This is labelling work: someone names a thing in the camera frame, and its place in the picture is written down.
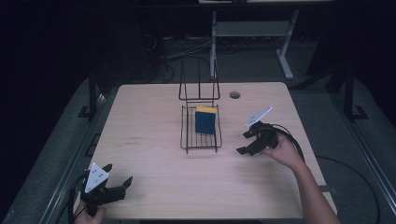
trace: sponge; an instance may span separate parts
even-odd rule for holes
[[[195,132],[215,134],[218,109],[209,106],[197,106],[195,110]]]

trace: metal stand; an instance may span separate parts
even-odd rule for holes
[[[90,76],[88,77],[88,86],[90,92],[90,106],[83,106],[79,111],[79,118],[88,118],[88,121],[91,121],[96,115],[96,84],[95,84],[95,76],[94,71],[90,72]]]
[[[289,21],[217,21],[216,11],[212,20],[212,50],[210,52],[210,76],[216,78],[216,37],[217,36],[285,36],[285,42],[276,50],[286,79],[293,74],[286,60],[286,51],[297,21],[299,10],[294,10]]]
[[[178,92],[178,99],[185,101],[186,105],[181,108],[181,137],[180,147],[186,149],[186,153],[189,153],[189,149],[200,148],[200,149],[215,149],[218,152],[218,148],[222,145],[221,140],[221,129],[219,122],[219,106],[215,105],[215,100],[220,98],[219,92],[219,81],[216,78],[211,78],[212,92],[210,96],[205,96],[202,93],[201,86],[201,74],[199,70],[198,61],[198,83],[196,84],[196,90],[193,88],[195,84],[190,84],[187,87],[186,74],[184,71],[184,62],[181,63],[181,76],[180,86]],[[217,109],[216,121],[215,121],[215,132],[214,134],[207,133],[196,133],[195,132],[195,110],[198,105],[206,105],[215,107]]]
[[[302,90],[330,74],[332,74],[332,77],[326,85],[327,92],[337,93],[345,83],[344,113],[349,121],[353,123],[356,119],[368,119],[369,117],[360,105],[355,105],[358,114],[353,113],[353,83],[355,76],[353,68],[350,65],[335,64],[308,80],[296,86],[289,87],[289,90]]]

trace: wire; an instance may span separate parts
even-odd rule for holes
[[[72,188],[69,190],[69,200],[67,202],[68,205],[68,222],[70,224],[74,224],[74,215],[73,215],[73,205],[74,205],[74,201],[75,201],[75,195],[76,195],[76,187],[79,183],[79,181],[81,181],[82,179],[86,178],[89,174],[89,171],[85,171],[84,174],[80,175],[75,183],[73,184]]]
[[[207,36],[203,36],[203,37],[184,37],[184,40],[186,40],[186,42],[193,42],[193,43],[204,43],[207,42],[208,40],[210,40],[210,37]]]
[[[348,164],[346,164],[346,163],[343,163],[343,162],[341,162],[341,161],[338,161],[338,160],[335,160],[335,159],[332,159],[332,158],[328,158],[328,157],[324,157],[324,156],[319,156],[319,155],[315,155],[315,157],[316,157],[316,158],[319,158],[319,159],[323,159],[323,160],[327,160],[327,161],[333,161],[333,162],[335,162],[335,163],[341,164],[341,165],[345,166],[346,168],[349,168],[351,171],[353,171],[355,174],[357,174],[358,176],[361,177],[361,179],[362,179],[362,180],[366,183],[366,185],[369,187],[369,189],[370,189],[370,191],[372,192],[373,197],[374,197],[374,199],[375,199],[375,208],[376,208],[376,219],[375,219],[375,224],[378,224],[379,221],[380,221],[380,219],[381,219],[381,209],[380,209],[378,197],[377,197],[377,195],[376,195],[376,193],[375,193],[375,191],[374,191],[374,188],[371,186],[371,184],[369,183],[369,181],[367,180],[367,178],[364,177],[364,175],[362,175],[361,173],[359,173],[355,168],[353,168],[352,166],[350,166],[350,165],[348,165]]]
[[[64,213],[64,210],[66,209],[67,205],[68,205],[68,203],[66,203],[64,205],[64,208],[62,208],[61,214],[59,214],[58,218],[56,218],[56,222],[55,222],[56,224],[58,224],[59,221],[61,220],[62,214]]]
[[[145,37],[151,37],[154,40],[154,44],[151,49],[146,49],[146,51],[151,52],[155,47],[157,47],[157,38],[154,35],[145,35]]]
[[[221,40],[218,44],[218,54],[235,54],[248,49],[247,40],[245,39],[245,46],[242,47],[240,44],[235,43],[233,40],[241,39],[240,37],[228,37]]]
[[[165,66],[165,72],[167,73],[168,70],[171,70],[172,75],[171,75],[170,78],[166,79],[166,78],[165,78],[165,73],[164,73],[163,71],[161,71],[161,69],[158,69],[158,71],[161,73],[162,78],[163,78],[163,79],[161,80],[161,82],[162,82],[162,83],[174,82],[174,81],[173,81],[173,78],[174,78],[174,76],[175,76],[175,69],[174,69],[172,66],[168,65],[168,64],[164,64],[163,66]]]
[[[206,63],[210,67],[210,63],[207,60],[205,60],[205,59],[203,59],[201,57],[198,57],[198,56],[184,56],[184,57],[178,58],[178,59],[186,59],[186,58],[198,59],[200,61],[203,61],[204,63]]]
[[[78,217],[87,207],[88,205],[85,205],[85,207],[81,209],[81,211],[79,211],[79,213],[75,216],[75,218]]]
[[[287,128],[283,127],[282,125],[280,125],[280,124],[273,124],[273,126],[280,127],[280,128],[282,128],[283,130],[285,130],[288,134],[291,135],[291,133],[289,132],[289,130],[288,130]]]
[[[177,54],[174,54],[174,55],[170,55],[170,56],[161,56],[160,58],[161,59],[165,59],[165,60],[166,59],[175,59],[175,58],[178,58],[178,57],[182,57],[182,56],[186,56],[186,55],[189,55],[189,54],[193,54],[193,53],[199,52],[200,50],[206,49],[208,46],[210,46],[211,43],[212,43],[212,41],[210,40],[210,41],[204,43],[203,45],[198,46],[198,47],[196,47],[194,49],[189,49],[189,50],[186,50],[184,52],[180,52],[180,53],[177,53]]]

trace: wooden table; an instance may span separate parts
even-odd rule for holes
[[[220,83],[222,147],[180,147],[181,112],[177,84],[127,85],[119,89],[92,158],[113,163],[107,187],[133,176],[123,201],[107,204],[106,217],[119,219],[301,218],[292,172],[263,156],[241,156],[250,144],[242,133],[248,116],[268,105],[262,121],[285,126],[300,143],[320,186],[326,185],[289,91],[283,83]],[[229,96],[241,94],[239,99]],[[332,208],[330,194],[324,193]]]

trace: black wire rack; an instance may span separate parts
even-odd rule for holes
[[[222,145],[219,106],[215,105],[215,100],[220,98],[219,80],[217,76],[214,76],[208,82],[212,86],[211,92],[202,92],[200,64],[198,61],[198,80],[193,84],[187,85],[184,62],[181,62],[178,99],[185,101],[186,104],[181,108],[180,146],[186,149],[186,153],[189,153],[189,149],[215,149],[218,152],[218,148]],[[213,134],[197,133],[195,131],[195,111],[198,105],[215,107],[217,109],[215,131]]]

